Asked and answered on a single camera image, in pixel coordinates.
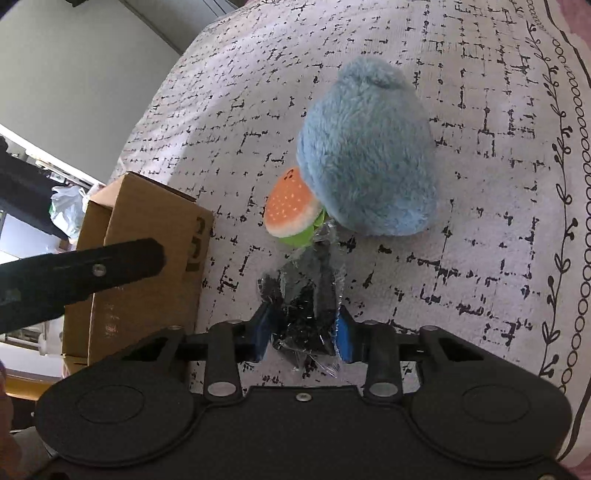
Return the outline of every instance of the fluffy blue stuffed animal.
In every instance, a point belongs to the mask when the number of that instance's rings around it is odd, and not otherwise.
[[[428,119],[402,72],[359,58],[309,111],[301,176],[341,225],[367,235],[411,235],[436,209]]]

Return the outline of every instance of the white plastic bag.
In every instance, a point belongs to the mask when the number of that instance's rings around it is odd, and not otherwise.
[[[71,240],[78,240],[86,213],[85,192],[78,186],[53,187],[49,213],[51,221]]]

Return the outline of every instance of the cardboard box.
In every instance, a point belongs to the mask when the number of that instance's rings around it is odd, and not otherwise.
[[[164,247],[166,265],[156,277],[66,306],[69,373],[164,327],[193,331],[212,223],[194,198],[131,172],[90,199],[78,250],[152,237]]]

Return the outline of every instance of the plush toy tail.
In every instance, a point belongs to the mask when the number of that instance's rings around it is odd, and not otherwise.
[[[372,58],[361,57],[352,61],[340,71],[339,79],[353,80],[356,83],[373,83],[387,89],[408,88],[408,83],[400,69]]]

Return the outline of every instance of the plastic wrapped black object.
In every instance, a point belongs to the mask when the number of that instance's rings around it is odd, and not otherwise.
[[[263,300],[278,303],[283,316],[274,326],[273,347],[297,368],[310,359],[332,375],[336,355],[335,321],[343,297],[344,257],[329,220],[309,247],[291,255],[278,272],[259,280]]]

